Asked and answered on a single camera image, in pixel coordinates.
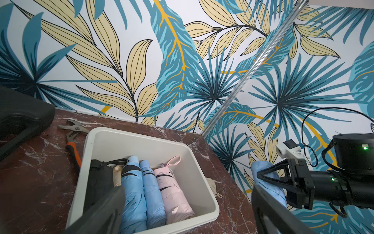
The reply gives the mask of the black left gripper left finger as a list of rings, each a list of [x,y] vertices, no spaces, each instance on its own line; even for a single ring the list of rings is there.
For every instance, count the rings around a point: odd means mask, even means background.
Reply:
[[[125,202],[124,188],[116,186],[63,233],[118,234]]]

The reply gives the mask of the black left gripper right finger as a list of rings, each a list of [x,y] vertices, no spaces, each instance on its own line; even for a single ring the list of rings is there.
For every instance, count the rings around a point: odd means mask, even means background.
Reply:
[[[252,208],[259,234],[314,233],[258,185],[252,192]]]

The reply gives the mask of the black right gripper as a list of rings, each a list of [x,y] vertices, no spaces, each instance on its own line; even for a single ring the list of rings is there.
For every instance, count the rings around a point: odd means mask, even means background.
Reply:
[[[268,176],[275,173],[279,178]],[[287,203],[295,208],[312,209],[315,201],[330,202],[344,207],[351,204],[351,191],[341,173],[310,171],[305,160],[283,160],[257,173],[257,185],[262,187],[275,200],[286,200],[284,189],[271,183],[292,183],[287,190]]]

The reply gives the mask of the light blue umbrella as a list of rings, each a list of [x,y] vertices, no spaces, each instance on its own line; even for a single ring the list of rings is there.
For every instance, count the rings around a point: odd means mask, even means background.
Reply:
[[[259,171],[267,169],[271,166],[273,166],[273,164],[268,161],[255,161],[252,163],[251,171],[253,175],[254,184],[264,188],[265,191],[267,191],[275,200],[277,200],[280,204],[287,208],[287,202],[283,188],[265,182],[264,180],[259,179],[257,176],[257,173]]]
[[[167,217],[155,173],[147,160],[140,162],[140,169],[147,206],[147,229],[164,226]]]

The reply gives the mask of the black umbrella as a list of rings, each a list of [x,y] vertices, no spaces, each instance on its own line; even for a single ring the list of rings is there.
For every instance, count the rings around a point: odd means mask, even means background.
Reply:
[[[126,163],[127,159],[112,160],[109,162],[91,160],[83,206],[84,213],[114,188],[113,168],[117,165],[124,167]]]

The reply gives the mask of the white plastic storage box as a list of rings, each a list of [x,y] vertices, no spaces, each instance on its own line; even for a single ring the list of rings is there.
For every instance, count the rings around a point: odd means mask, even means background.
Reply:
[[[111,160],[137,156],[151,167],[167,163],[175,156],[181,163],[172,167],[195,217],[174,224],[146,230],[147,234],[185,234],[189,230],[215,221],[220,209],[192,150],[183,143],[106,127],[97,127],[86,137],[79,179],[69,211],[66,229],[83,216],[91,160]]]

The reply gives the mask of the pink umbrella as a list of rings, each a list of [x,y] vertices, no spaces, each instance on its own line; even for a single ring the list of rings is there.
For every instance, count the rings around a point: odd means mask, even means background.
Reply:
[[[175,156],[166,164],[154,170],[164,203],[167,224],[184,221],[195,216],[195,212],[188,203],[172,171],[172,167],[177,166],[180,162],[181,157]]]

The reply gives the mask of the beige umbrella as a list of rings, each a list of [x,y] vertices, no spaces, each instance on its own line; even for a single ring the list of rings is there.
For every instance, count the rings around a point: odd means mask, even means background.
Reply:
[[[215,197],[222,199],[223,196],[217,192],[216,181],[208,177],[206,177],[206,181]]]

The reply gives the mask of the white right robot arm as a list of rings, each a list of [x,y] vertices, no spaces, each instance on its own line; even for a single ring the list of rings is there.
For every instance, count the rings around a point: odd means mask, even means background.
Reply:
[[[329,202],[332,208],[374,207],[374,135],[339,134],[321,152],[330,167],[312,171],[304,155],[305,144],[293,140],[276,146],[283,161],[260,170],[258,179],[287,191],[286,202],[295,208],[311,210],[315,200]]]

